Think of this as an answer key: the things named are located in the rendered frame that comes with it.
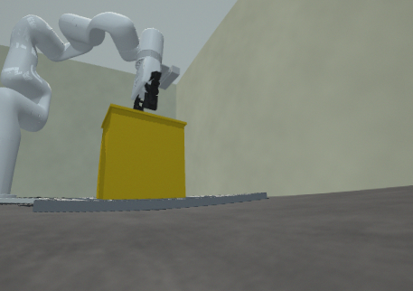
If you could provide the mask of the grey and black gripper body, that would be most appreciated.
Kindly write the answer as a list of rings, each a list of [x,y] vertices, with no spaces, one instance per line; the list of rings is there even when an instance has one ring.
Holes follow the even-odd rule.
[[[160,61],[151,56],[142,57],[136,61],[136,77],[131,94],[132,100],[135,100],[138,94],[139,98],[145,99],[145,84],[151,84],[151,72],[161,71],[161,69]]]

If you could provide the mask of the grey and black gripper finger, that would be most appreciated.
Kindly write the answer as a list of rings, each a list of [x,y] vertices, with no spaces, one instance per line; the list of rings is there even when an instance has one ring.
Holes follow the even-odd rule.
[[[162,72],[159,71],[153,71],[151,72],[151,85],[146,83],[145,84],[145,99],[144,99],[144,108],[148,108],[151,110],[156,111],[157,110],[157,100],[158,100],[158,87],[160,85],[160,78],[161,78]],[[149,81],[150,81],[149,80]],[[147,93],[148,92],[148,93]]]
[[[138,103],[137,103],[137,102],[138,102]],[[142,107],[139,106],[139,102],[142,103]],[[133,109],[140,110],[140,111],[141,111],[141,110],[144,110],[144,101],[143,101],[143,100],[140,100],[139,94],[138,94],[137,97],[136,97],[136,100],[135,100]]]

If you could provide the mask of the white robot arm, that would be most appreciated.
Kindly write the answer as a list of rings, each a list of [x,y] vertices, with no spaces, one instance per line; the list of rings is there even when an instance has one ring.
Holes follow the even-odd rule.
[[[12,30],[9,52],[0,77],[6,87],[0,88],[0,198],[17,196],[10,192],[21,129],[37,132],[45,126],[49,115],[52,90],[36,72],[36,48],[51,61],[65,61],[102,44],[108,32],[124,61],[137,61],[146,56],[160,61],[160,89],[167,89],[180,75],[180,68],[162,64],[163,35],[154,28],[148,28],[141,33],[139,41],[133,22],[122,14],[105,12],[92,19],[63,14],[59,27],[68,43],[64,44],[54,30],[36,15],[25,16]]]

